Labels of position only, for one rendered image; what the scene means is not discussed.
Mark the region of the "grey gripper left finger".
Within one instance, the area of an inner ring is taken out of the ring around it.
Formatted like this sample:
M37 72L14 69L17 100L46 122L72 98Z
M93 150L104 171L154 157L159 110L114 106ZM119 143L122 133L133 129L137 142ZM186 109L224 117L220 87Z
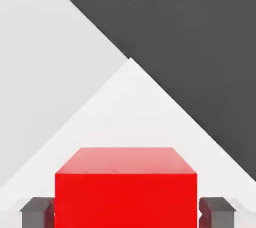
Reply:
M0 210L0 228L55 228L53 197L17 200Z

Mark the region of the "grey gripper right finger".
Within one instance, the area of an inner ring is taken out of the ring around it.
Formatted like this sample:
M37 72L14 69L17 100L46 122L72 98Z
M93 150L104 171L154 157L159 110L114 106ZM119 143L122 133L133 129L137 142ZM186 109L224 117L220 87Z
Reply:
M256 228L256 212L235 198L201 197L198 228Z

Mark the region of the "small red cube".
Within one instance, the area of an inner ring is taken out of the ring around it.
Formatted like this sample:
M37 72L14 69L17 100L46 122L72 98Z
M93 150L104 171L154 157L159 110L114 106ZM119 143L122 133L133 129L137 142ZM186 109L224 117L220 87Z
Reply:
M197 201L173 148L81 148L55 173L54 228L197 228Z

